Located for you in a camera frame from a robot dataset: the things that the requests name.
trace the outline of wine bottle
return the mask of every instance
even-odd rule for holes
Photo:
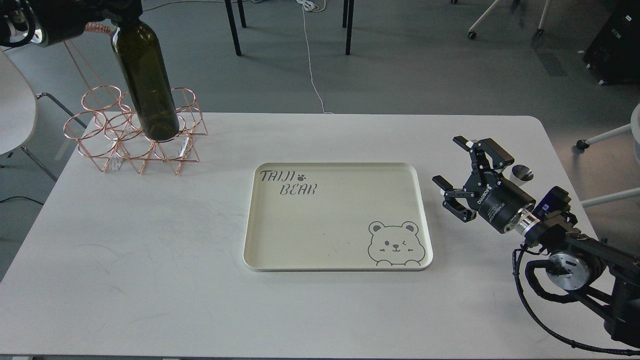
[[[138,18],[118,22],[111,46],[147,138],[171,140],[180,130],[157,36]]]

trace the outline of white cable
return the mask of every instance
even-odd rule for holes
[[[323,5],[322,8],[320,8],[320,6],[314,4],[314,2],[310,1],[310,0],[296,0],[296,2],[298,2],[298,4],[300,4],[300,5],[302,5],[302,8],[306,12],[319,13],[319,12],[323,12],[324,9],[326,9],[326,0],[324,0],[324,5]]]
[[[322,106],[323,114],[332,114],[324,110],[324,101],[322,100],[322,97],[320,97],[320,94],[318,93],[318,89],[316,89],[316,84],[314,84],[314,73],[311,71],[311,49],[309,48],[309,38],[307,37],[307,18],[305,17],[305,12],[307,11],[310,11],[310,10],[306,10],[304,7],[302,8],[302,23],[303,23],[303,28],[305,30],[305,40],[307,41],[307,55],[309,58],[309,74],[311,75],[311,85],[314,87],[314,91],[316,92],[318,99],[320,99],[320,105]]]

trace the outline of caster wheel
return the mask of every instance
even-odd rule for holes
[[[588,149],[589,148],[589,144],[585,140],[578,140],[578,142],[575,143],[575,146],[580,150],[584,150],[584,149]]]

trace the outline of white chair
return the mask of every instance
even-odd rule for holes
[[[4,52],[0,54],[0,74],[0,154],[20,147],[53,181],[57,181],[58,177],[24,146],[36,126],[36,96],[20,70]],[[43,96],[50,98],[66,113],[71,113],[51,94],[38,94],[37,99]]]
[[[467,37],[471,40],[475,39],[477,36],[476,33],[476,28],[478,27],[478,25],[480,25],[480,23],[484,20],[485,17],[487,17],[487,15],[489,15],[494,9],[495,7],[501,2],[502,0],[495,0],[491,6],[489,6],[489,8],[482,14],[480,15],[480,17],[476,20],[476,22],[474,22],[473,25],[471,25],[471,28],[469,28],[469,32]],[[514,4],[518,4],[520,2],[520,0],[514,0],[513,3]],[[451,0],[452,4],[457,4],[458,0]],[[551,0],[546,0],[545,1],[545,8],[542,10],[542,16],[540,17],[540,23],[538,24],[538,29],[536,30],[535,36],[541,36],[542,33],[545,31],[545,21],[547,20],[547,13],[549,12],[549,6],[551,5]]]
[[[580,150],[584,150],[584,149],[587,149],[590,145],[593,145],[597,142],[601,142],[602,140],[608,139],[612,136],[626,133],[627,131],[631,131],[631,133],[634,135],[634,139],[635,139],[634,149],[636,153],[636,159],[638,160],[638,162],[640,162],[640,104],[636,106],[633,113],[631,114],[631,121],[629,124],[621,126],[617,129],[613,129],[604,134],[600,134],[598,136],[588,138],[586,140],[578,140],[575,146]],[[583,208],[586,208],[588,206],[594,206],[594,205],[604,204],[605,202],[627,199],[629,197],[634,197],[638,195],[640,195],[640,188],[634,188],[630,190],[625,190],[623,192],[612,193],[609,195],[596,197],[594,199],[585,200],[585,201],[582,201],[581,204]]]

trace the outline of black cable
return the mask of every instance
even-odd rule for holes
[[[40,205],[44,205],[44,204],[43,204],[43,203],[41,203],[40,201],[33,200],[32,198],[30,198],[30,197],[26,197],[26,196],[12,196],[12,197],[8,197],[8,198],[6,198],[5,200],[0,200],[0,204],[2,204],[3,202],[7,202],[7,201],[9,201],[9,200],[11,200],[11,199],[27,199],[27,200],[30,200],[30,201],[33,201],[33,202],[37,202],[37,203],[38,203],[38,204],[40,204]]]
[[[24,47],[26,47],[26,46],[29,46],[30,44],[33,44],[33,43],[32,43],[32,42],[30,42],[30,43],[28,43],[28,44],[26,44],[26,45],[23,45],[23,46],[21,46],[21,47],[22,47],[22,48],[24,48]],[[4,52],[7,52],[7,51],[9,51],[9,50],[16,50],[16,49],[17,49],[17,47],[8,47],[7,49],[3,49],[3,51],[4,51]]]
[[[520,255],[516,259],[516,253],[517,252],[519,252]],[[529,305],[527,299],[524,296],[524,290],[522,289],[522,283],[520,282],[520,265],[522,263],[522,256],[524,255],[525,252],[526,252],[526,249],[524,249],[524,248],[515,249],[513,251],[512,255],[511,255],[511,260],[512,260],[512,263],[513,263],[513,278],[514,278],[514,280],[516,282],[516,289],[518,290],[518,296],[520,297],[520,301],[522,301],[522,305],[527,310],[527,312],[529,313],[531,318],[544,331],[546,331],[549,335],[553,336],[554,338],[562,341],[563,343],[566,343],[567,345],[570,345],[572,348],[579,348],[579,349],[583,349],[583,350],[587,350],[587,351],[603,352],[605,354],[614,354],[614,355],[624,355],[624,356],[640,355],[640,350],[632,350],[632,349],[623,350],[623,349],[617,349],[617,348],[600,348],[600,347],[594,347],[594,346],[591,346],[591,345],[579,343],[578,341],[565,338],[564,336],[554,332],[553,330],[549,329],[545,324],[543,324],[542,321],[536,316],[536,314],[531,309],[531,306]]]
[[[551,260],[531,260],[527,263],[527,266],[525,266],[524,277],[525,279],[527,279],[527,282],[529,283],[531,289],[533,289],[533,292],[535,292],[537,296],[547,301],[558,302],[560,304],[569,304],[570,302],[578,301],[578,299],[569,294],[552,294],[545,290],[542,285],[540,285],[538,277],[535,273],[536,269],[548,269],[550,266],[553,266]]]
[[[522,249],[522,251],[526,252],[527,254],[536,255],[536,256],[542,254],[542,250],[540,250],[539,252],[533,252],[531,250]]]

